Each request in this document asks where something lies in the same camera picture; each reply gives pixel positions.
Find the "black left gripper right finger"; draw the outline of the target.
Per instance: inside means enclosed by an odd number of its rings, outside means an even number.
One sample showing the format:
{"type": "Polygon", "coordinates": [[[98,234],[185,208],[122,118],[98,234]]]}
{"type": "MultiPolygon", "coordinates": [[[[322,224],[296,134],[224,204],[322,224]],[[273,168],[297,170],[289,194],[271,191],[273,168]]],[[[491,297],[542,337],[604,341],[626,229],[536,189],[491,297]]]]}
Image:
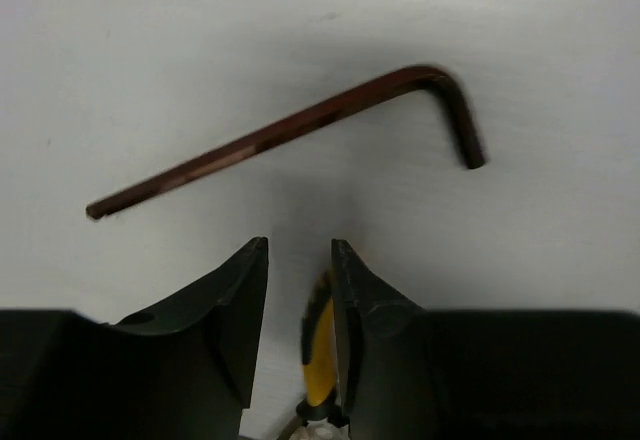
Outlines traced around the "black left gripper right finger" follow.
{"type": "Polygon", "coordinates": [[[354,439],[635,439],[639,318],[431,310],[331,244],[342,408],[354,439]]]}

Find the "thick large hex key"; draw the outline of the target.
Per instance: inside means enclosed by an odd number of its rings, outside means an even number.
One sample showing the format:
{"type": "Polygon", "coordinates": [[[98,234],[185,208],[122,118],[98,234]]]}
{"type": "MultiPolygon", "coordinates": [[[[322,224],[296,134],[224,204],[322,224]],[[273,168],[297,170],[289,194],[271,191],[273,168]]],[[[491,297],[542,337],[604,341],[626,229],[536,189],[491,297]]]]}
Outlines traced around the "thick large hex key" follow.
{"type": "Polygon", "coordinates": [[[152,176],[85,208],[92,220],[119,213],[304,135],[414,91],[431,93],[444,110],[453,144],[469,170],[486,165],[478,128],[461,83],[438,66],[410,65],[369,80],[237,140],[152,176]]]}

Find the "yellow black needle-nose pliers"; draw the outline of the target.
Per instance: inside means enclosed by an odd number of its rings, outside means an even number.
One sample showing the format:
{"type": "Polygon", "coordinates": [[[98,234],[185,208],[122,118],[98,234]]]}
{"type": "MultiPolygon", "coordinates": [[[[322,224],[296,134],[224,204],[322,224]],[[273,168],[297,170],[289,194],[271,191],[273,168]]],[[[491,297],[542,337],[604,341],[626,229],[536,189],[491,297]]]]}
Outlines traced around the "yellow black needle-nose pliers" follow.
{"type": "Polygon", "coordinates": [[[332,272],[315,282],[301,322],[304,396],[280,439],[346,439],[349,419],[340,405],[334,348],[332,272]]]}

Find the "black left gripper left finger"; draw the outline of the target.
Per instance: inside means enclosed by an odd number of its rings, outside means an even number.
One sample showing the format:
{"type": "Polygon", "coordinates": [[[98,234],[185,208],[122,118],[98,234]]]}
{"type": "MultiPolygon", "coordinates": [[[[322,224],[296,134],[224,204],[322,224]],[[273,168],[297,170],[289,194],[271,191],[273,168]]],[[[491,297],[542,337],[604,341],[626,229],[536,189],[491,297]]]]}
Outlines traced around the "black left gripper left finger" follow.
{"type": "Polygon", "coordinates": [[[1,314],[5,439],[235,439],[250,406],[269,250],[115,324],[69,310],[1,314]]]}

